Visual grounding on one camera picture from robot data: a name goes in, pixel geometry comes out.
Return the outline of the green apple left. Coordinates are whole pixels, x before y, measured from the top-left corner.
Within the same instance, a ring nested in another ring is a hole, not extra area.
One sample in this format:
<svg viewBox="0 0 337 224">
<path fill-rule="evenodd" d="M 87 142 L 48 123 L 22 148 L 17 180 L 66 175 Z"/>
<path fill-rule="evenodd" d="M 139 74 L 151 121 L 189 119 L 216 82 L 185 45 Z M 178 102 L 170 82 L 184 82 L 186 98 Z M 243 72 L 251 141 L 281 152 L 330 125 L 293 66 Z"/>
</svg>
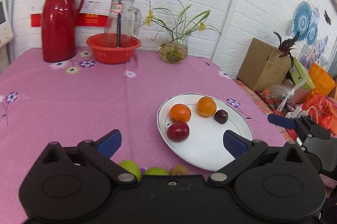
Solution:
<svg viewBox="0 0 337 224">
<path fill-rule="evenodd" d="M 119 164 L 120 167 L 127 170 L 129 173 L 134 174 L 136 176 L 138 182 L 142 179 L 142 172 L 140 167 L 135 161 L 132 160 L 124 160 Z"/>
</svg>

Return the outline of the orange plastic bag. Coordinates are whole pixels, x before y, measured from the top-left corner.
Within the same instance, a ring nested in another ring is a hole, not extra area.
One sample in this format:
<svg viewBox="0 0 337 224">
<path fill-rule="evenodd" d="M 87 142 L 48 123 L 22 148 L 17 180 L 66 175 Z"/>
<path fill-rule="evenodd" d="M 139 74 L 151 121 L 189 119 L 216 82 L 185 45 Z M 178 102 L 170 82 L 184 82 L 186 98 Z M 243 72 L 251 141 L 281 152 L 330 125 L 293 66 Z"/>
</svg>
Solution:
<svg viewBox="0 0 337 224">
<path fill-rule="evenodd" d="M 319 93 L 322 96 L 327 96 L 336 86 L 335 80 L 316 63 L 311 64 L 308 73 L 315 85 L 311 94 Z"/>
</svg>

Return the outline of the dark plum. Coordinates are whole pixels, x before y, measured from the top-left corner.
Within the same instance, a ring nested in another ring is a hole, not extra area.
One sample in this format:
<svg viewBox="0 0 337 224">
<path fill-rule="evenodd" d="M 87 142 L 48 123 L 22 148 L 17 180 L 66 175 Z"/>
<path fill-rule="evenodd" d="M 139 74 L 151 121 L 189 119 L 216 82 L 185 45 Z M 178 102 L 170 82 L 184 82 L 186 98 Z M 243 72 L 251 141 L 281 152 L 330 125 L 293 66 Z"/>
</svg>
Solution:
<svg viewBox="0 0 337 224">
<path fill-rule="evenodd" d="M 214 119 L 220 124 L 225 124 L 229 119 L 227 111 L 220 109 L 214 114 Z"/>
</svg>

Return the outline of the brown kiwi right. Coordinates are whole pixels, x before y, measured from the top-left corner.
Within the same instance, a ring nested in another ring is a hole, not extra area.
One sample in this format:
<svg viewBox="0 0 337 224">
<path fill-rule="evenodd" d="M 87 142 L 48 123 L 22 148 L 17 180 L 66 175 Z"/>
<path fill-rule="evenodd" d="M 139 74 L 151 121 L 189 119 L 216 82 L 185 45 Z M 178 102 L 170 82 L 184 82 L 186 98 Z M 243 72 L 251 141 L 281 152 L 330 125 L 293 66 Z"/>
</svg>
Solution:
<svg viewBox="0 0 337 224">
<path fill-rule="evenodd" d="M 187 176 L 187 175 L 189 175 L 189 170 L 184 165 L 177 165 L 177 166 L 172 167 L 169 170 L 169 175 L 171 175 L 171 176 Z"/>
</svg>

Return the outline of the green apple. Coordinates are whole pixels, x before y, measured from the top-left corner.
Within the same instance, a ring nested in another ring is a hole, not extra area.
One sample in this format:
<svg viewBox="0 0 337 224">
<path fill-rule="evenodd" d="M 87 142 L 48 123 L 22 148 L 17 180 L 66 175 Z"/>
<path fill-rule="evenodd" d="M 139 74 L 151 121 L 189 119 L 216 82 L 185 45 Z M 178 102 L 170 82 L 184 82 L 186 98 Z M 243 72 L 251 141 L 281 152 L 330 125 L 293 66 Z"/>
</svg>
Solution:
<svg viewBox="0 0 337 224">
<path fill-rule="evenodd" d="M 119 164 L 120 167 L 127 170 L 129 173 L 134 174 L 136 176 L 138 182 L 142 179 L 142 172 L 140 167 L 135 161 L 132 160 L 124 160 Z"/>
<path fill-rule="evenodd" d="M 148 168 L 144 173 L 145 176 L 169 176 L 169 172 L 164 168 Z"/>
</svg>

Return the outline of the glass vase with flowers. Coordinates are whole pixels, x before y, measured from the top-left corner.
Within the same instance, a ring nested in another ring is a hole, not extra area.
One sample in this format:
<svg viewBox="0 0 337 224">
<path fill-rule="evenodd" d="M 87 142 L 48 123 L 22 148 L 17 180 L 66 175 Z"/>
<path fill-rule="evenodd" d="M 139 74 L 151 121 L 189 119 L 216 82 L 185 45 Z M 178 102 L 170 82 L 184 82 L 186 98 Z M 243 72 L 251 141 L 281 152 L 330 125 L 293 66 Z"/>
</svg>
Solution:
<svg viewBox="0 0 337 224">
<path fill-rule="evenodd" d="M 160 42 L 158 52 L 161 59 L 169 64 L 180 64 L 189 53 L 189 38 L 195 32 L 213 31 L 221 36 L 221 31 L 207 22 L 211 11 L 206 9 L 193 17 L 188 17 L 191 4 L 183 4 L 178 0 L 181 10 L 174 14 L 167 7 L 153 7 L 148 4 L 148 10 L 141 26 L 158 26 L 159 29 L 151 39 L 156 41 L 161 32 L 165 32 L 163 41 Z"/>
</svg>

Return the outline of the red apple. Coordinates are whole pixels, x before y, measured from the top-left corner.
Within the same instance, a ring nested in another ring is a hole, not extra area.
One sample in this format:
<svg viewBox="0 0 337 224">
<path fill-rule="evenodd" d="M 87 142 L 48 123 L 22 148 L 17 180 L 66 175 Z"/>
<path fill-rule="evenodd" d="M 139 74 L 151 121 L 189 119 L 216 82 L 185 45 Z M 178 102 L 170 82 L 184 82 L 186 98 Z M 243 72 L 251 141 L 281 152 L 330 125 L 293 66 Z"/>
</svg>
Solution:
<svg viewBox="0 0 337 224">
<path fill-rule="evenodd" d="M 170 125 L 166 131 L 170 140 L 181 142 L 186 140 L 190 135 L 190 128 L 187 123 L 179 121 Z"/>
</svg>

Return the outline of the white ceramic plate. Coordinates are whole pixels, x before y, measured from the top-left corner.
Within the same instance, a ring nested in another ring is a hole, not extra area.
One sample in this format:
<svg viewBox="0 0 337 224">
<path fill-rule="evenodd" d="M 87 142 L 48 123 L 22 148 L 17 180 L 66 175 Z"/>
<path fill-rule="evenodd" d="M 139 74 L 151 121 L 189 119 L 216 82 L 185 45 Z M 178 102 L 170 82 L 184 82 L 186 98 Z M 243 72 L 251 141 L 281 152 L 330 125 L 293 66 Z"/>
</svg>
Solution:
<svg viewBox="0 0 337 224">
<path fill-rule="evenodd" d="M 225 102 L 214 99 L 218 110 L 225 110 L 229 120 L 220 124 L 212 117 L 202 117 L 197 113 L 197 101 L 202 94 L 184 93 L 165 100 L 158 109 L 156 122 L 159 133 L 167 146 L 181 159 L 208 171 L 216 171 L 234 160 L 234 157 L 223 146 L 223 135 L 232 130 L 241 137 L 253 140 L 253 131 L 238 111 Z M 182 142 L 174 142 L 167 136 L 167 129 L 173 123 L 169 111 L 175 104 L 185 104 L 191 109 L 189 137 Z"/>
</svg>

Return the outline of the large orange front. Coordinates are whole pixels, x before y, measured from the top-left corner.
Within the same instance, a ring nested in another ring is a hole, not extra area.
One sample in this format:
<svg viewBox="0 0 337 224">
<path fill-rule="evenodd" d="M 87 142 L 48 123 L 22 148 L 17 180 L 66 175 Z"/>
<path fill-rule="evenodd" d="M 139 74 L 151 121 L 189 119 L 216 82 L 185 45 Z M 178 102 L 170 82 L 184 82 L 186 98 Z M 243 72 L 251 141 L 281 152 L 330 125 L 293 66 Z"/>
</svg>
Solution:
<svg viewBox="0 0 337 224">
<path fill-rule="evenodd" d="M 202 117 L 211 117 L 217 111 L 217 105 L 211 97 L 204 96 L 197 102 L 197 113 Z"/>
</svg>

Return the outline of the blue decorative wall plates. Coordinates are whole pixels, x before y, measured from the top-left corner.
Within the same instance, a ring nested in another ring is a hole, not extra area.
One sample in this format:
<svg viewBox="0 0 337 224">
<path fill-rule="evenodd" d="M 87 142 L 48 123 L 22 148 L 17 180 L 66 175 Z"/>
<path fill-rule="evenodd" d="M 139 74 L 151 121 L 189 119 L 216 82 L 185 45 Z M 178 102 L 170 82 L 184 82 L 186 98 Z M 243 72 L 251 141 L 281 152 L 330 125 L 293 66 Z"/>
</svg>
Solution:
<svg viewBox="0 0 337 224">
<path fill-rule="evenodd" d="M 318 8 L 313 8 L 307 1 L 303 1 L 298 5 L 290 22 L 287 35 L 295 37 L 299 34 L 295 47 L 299 48 L 303 45 L 314 47 L 319 41 L 327 45 L 329 35 L 323 35 L 320 30 L 320 12 Z"/>
</svg>

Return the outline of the green box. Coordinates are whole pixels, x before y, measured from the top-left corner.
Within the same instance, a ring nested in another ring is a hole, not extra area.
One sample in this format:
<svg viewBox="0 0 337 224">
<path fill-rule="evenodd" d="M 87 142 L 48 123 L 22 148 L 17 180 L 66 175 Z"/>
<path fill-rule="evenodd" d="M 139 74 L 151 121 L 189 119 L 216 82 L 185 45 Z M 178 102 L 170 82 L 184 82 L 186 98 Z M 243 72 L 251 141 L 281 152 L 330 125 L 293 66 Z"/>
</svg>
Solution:
<svg viewBox="0 0 337 224">
<path fill-rule="evenodd" d="M 295 85 L 305 82 L 302 88 L 308 90 L 313 90 L 315 88 L 308 70 L 297 58 L 293 58 L 293 65 L 290 68 L 290 74 Z"/>
</svg>

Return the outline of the dark purple plant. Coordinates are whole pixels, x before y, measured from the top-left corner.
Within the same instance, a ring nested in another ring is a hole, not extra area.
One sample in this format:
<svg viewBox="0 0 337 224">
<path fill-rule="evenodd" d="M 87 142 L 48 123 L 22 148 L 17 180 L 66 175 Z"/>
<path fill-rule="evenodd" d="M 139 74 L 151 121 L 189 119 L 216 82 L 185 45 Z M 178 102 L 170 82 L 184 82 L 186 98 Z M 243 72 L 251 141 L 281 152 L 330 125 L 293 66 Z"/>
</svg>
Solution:
<svg viewBox="0 0 337 224">
<path fill-rule="evenodd" d="M 300 36 L 300 32 L 297 31 L 296 35 L 293 38 L 286 39 L 286 40 L 282 40 L 279 33 L 274 32 L 274 34 L 278 37 L 279 42 L 280 42 L 280 44 L 278 46 L 278 50 L 281 51 L 282 54 L 279 56 L 279 58 L 284 58 L 284 57 L 289 56 L 290 61 L 291 61 L 291 67 L 293 67 L 294 66 L 294 58 L 291 55 L 291 50 L 293 50 L 293 46 L 298 41 L 298 38 Z"/>
</svg>

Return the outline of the red plastic basket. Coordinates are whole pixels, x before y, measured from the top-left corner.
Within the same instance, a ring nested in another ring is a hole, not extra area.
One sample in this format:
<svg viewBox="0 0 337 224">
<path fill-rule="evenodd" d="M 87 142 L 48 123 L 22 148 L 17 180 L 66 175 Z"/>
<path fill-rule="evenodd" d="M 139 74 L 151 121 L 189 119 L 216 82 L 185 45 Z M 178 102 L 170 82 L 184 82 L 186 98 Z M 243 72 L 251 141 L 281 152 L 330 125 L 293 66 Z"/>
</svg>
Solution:
<svg viewBox="0 0 337 224">
<path fill-rule="evenodd" d="M 121 35 L 120 47 L 116 46 L 116 34 L 97 34 L 90 36 L 86 44 L 91 48 L 92 55 L 100 63 L 122 64 L 130 60 L 141 46 L 141 41 L 136 37 Z"/>
</svg>

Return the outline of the clear glass pitcher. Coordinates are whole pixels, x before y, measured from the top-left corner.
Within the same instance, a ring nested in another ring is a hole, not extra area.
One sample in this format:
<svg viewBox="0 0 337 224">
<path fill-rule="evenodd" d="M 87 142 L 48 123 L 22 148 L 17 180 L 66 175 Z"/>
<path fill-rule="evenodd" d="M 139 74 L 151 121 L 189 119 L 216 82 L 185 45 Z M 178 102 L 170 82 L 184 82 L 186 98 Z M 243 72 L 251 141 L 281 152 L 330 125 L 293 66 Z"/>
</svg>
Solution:
<svg viewBox="0 0 337 224">
<path fill-rule="evenodd" d="M 142 19 L 141 11 L 134 6 L 135 0 L 122 0 L 121 13 L 121 35 L 137 37 L 140 22 Z M 110 12 L 104 34 L 115 33 L 118 18 L 118 0 L 111 0 Z"/>
</svg>

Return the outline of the mandarin orange front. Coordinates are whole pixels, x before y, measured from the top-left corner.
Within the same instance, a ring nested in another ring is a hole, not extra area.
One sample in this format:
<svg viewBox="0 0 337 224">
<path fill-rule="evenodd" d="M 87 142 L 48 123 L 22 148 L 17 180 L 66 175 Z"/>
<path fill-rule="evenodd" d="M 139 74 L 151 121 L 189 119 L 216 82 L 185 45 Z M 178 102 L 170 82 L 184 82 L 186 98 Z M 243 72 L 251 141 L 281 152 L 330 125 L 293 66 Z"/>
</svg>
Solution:
<svg viewBox="0 0 337 224">
<path fill-rule="evenodd" d="M 184 104 L 175 104 L 170 109 L 169 118 L 174 122 L 187 123 L 191 119 L 191 110 Z"/>
</svg>

